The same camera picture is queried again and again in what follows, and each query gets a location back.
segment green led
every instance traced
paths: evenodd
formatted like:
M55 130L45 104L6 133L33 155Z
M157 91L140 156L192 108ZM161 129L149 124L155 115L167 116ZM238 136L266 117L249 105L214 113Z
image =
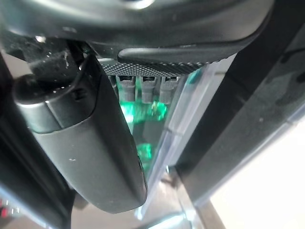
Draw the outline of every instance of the green led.
M120 104L127 123L161 121L167 114L167 106L158 101L151 104L143 104L141 100L135 102L120 101Z
M150 161L152 159L152 145L148 143L137 145L138 155L143 162Z

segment black plastic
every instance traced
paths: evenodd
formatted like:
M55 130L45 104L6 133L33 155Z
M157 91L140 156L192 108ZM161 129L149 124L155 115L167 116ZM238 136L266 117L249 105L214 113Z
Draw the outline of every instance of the black plastic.
M0 55L0 195L54 229L69 229L71 190L28 130L10 95L13 82Z
M33 134L64 178L87 201L110 213L137 208L145 202L147 188L134 140L111 83L94 56L87 57L82 66L81 76L86 75L100 78L97 97L90 97L95 101L91 115L59 131ZM19 98L19 90L14 92ZM61 104L68 95L64 92L54 101ZM22 110L20 99L17 105ZM65 111L68 108L73 114L81 111L74 105Z
M266 29L235 57L176 166L195 205L296 125L290 117L305 104L304 22L305 1L277 0Z
M147 2L2 0L0 16L14 33L87 41L102 57L117 58L128 48L230 46L257 31L274 0L155 0L144 7ZM217 60L228 55L219 52Z

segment red light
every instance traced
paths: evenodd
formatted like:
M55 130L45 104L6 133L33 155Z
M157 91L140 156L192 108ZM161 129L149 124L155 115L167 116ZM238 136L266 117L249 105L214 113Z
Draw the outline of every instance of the red light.
M7 208L3 208L3 209L1 210L1 217L2 217L2 218L6 218L6 217L8 216L8 214L9 214L9 211L8 211Z

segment green light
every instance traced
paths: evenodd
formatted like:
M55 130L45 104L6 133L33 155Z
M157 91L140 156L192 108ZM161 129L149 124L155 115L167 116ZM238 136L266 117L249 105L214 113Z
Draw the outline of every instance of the green light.
M148 143L137 145L138 155L143 162L150 161L152 159L152 145Z
M141 100L135 102L120 101L120 104L127 123L161 121L167 114L167 106L158 101L151 104L143 104Z

